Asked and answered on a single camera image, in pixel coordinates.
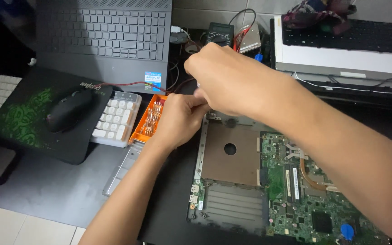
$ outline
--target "label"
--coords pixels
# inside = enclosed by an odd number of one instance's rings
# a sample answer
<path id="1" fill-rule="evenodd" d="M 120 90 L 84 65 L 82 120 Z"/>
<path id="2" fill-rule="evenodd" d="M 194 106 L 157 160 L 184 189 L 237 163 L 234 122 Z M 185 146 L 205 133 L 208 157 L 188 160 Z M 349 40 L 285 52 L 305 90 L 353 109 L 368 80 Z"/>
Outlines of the label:
<path id="1" fill-rule="evenodd" d="M 161 72 L 145 71 L 145 82 L 153 84 L 157 87 L 160 87 L 161 86 Z M 146 90 L 152 89 L 152 91 L 160 91 L 158 88 L 154 88 L 149 85 L 146 85 L 145 89 Z"/>
<path id="2" fill-rule="evenodd" d="M 341 71 L 340 75 L 343 77 L 352 77 L 352 78 L 367 78 L 365 74 L 362 73 L 353 73 L 353 72 L 344 72 Z"/>
<path id="3" fill-rule="evenodd" d="M 136 102 L 137 95 L 136 94 L 132 94 L 132 93 L 125 93 L 125 92 L 115 91 L 114 98 L 115 99 L 120 99 L 120 100 Z"/>
<path id="4" fill-rule="evenodd" d="M 285 171 L 285 177 L 287 178 L 287 194 L 291 197 L 290 170 Z"/>
<path id="5" fill-rule="evenodd" d="M 294 177 L 294 195 L 297 200 L 300 199 L 299 197 L 299 181 L 297 181 L 297 168 L 293 168 L 293 177 Z"/>

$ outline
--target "hand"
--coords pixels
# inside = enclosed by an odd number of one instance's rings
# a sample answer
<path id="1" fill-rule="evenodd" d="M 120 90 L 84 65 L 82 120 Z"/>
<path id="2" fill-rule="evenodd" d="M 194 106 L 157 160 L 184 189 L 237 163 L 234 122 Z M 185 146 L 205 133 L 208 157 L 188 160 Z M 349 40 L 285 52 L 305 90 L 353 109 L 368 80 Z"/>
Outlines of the hand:
<path id="1" fill-rule="evenodd" d="M 204 98 L 170 94 L 153 138 L 171 150 L 181 146 L 199 130 L 202 118 L 209 109 Z"/>
<path id="2" fill-rule="evenodd" d="M 292 84 L 298 85 L 287 75 L 215 43 L 190 56 L 184 67 L 200 84 L 195 97 L 229 115 L 251 117 L 261 108 L 268 111 L 285 101 Z"/>

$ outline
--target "computer mouse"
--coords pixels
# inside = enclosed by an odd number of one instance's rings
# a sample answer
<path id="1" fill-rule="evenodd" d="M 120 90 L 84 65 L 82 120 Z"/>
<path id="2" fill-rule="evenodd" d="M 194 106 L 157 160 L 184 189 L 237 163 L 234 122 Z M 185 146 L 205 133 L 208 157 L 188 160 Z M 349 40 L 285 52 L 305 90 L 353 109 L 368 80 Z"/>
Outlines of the computer mouse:
<path id="1" fill-rule="evenodd" d="M 62 132 L 74 127 L 91 110 L 93 89 L 71 93 L 52 106 L 46 116 L 50 132 Z"/>

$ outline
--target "chip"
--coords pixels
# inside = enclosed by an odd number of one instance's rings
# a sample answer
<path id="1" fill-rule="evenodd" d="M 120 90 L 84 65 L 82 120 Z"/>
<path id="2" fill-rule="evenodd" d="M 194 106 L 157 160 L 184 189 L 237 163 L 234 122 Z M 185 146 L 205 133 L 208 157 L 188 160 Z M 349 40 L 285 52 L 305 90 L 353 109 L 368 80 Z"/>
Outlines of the chip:
<path id="1" fill-rule="evenodd" d="M 332 233 L 331 216 L 325 212 L 313 211 L 311 213 L 312 227 L 316 232 Z"/>

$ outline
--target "green mouse pad pattern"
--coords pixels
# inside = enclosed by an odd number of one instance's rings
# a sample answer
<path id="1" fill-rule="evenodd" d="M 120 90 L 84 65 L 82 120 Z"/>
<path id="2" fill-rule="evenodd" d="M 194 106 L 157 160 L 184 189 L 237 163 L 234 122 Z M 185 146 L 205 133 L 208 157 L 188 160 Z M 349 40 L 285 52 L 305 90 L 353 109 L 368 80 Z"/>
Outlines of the green mouse pad pattern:
<path id="1" fill-rule="evenodd" d="M 46 117 L 61 99 L 101 82 L 34 67 L 0 108 L 0 137 L 70 164 L 84 161 L 96 122 L 112 93 L 112 86 L 94 90 L 86 115 L 71 129 L 52 133 Z"/>

